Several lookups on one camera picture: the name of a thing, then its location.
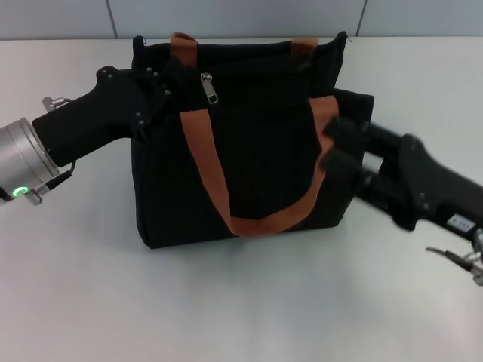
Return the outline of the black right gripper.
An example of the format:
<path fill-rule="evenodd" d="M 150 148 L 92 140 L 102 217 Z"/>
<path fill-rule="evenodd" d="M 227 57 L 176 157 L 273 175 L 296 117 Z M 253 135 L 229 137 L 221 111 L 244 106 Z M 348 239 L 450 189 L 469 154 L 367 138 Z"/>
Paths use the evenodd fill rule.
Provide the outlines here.
<path fill-rule="evenodd" d="M 482 186 L 438 163 L 416 136 L 375 124 L 333 117 L 325 127 L 335 147 L 322 156 L 327 173 L 353 173 L 361 164 L 344 150 L 365 150 L 383 159 L 375 173 L 361 170 L 357 197 L 390 215 L 407 231 L 420 220 L 468 241 L 482 237 Z"/>

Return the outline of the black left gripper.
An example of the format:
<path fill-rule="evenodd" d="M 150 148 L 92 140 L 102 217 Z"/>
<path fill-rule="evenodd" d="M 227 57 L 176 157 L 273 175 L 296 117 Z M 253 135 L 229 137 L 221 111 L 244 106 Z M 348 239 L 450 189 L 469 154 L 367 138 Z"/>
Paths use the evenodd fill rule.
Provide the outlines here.
<path fill-rule="evenodd" d="M 63 167 L 122 138 L 144 141 L 155 118 L 166 112 L 171 87 L 185 90 L 197 72 L 178 59 L 161 72 L 148 69 L 97 71 L 93 90 L 32 122 L 52 161 Z"/>

